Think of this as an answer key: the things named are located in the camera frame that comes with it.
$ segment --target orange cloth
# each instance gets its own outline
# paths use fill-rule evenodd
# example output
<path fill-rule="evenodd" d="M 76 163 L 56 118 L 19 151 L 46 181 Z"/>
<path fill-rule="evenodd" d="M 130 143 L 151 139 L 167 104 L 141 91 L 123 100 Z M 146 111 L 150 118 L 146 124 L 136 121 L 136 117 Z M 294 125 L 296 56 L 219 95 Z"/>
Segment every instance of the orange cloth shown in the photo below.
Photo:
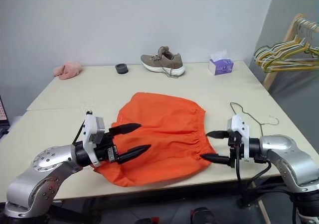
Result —
<path fill-rule="evenodd" d="M 112 127 L 126 123 L 140 123 L 142 127 L 117 135 L 113 141 L 119 154 L 143 144 L 152 146 L 127 163 L 104 163 L 95 171 L 122 187 L 197 173 L 210 164 L 199 155 L 215 153 L 205 136 L 204 115 L 199 105 L 186 99 L 136 93 Z"/>

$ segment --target floor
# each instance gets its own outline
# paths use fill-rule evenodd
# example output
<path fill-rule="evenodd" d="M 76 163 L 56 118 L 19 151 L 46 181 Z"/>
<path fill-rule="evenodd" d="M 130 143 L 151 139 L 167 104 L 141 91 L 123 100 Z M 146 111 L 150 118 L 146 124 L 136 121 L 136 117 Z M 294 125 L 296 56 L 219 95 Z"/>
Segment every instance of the floor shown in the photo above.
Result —
<path fill-rule="evenodd" d="M 191 210 L 199 207 L 210 209 L 219 224 L 265 223 L 258 205 L 254 204 L 246 209 L 241 209 L 237 206 L 238 199 L 238 195 L 224 195 L 197 200 L 153 202 L 124 208 L 108 208 L 99 212 L 102 217 L 100 223 L 134 224 L 138 219 L 159 217 L 159 224 L 190 224 Z M 85 211 L 84 209 L 88 201 L 90 200 L 66 201 L 63 207 L 81 212 Z M 263 202 L 272 224 L 292 223 L 292 204 L 285 194 L 268 195 L 263 198 Z M 96 199 L 90 205 L 98 209 L 103 208 L 103 199 Z M 51 221 L 50 224 L 64 224 L 64 222 Z"/>

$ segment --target sneaker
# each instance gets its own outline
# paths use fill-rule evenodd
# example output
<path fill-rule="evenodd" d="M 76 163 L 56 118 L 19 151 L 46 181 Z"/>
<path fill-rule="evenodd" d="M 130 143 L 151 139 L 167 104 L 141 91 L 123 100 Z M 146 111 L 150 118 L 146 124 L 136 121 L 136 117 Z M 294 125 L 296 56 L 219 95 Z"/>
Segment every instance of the sneaker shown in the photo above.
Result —
<path fill-rule="evenodd" d="M 142 55 L 141 61 L 146 69 L 153 72 L 165 72 L 168 77 L 178 77 L 185 72 L 180 54 L 174 55 L 168 46 L 161 46 L 158 55 Z"/>

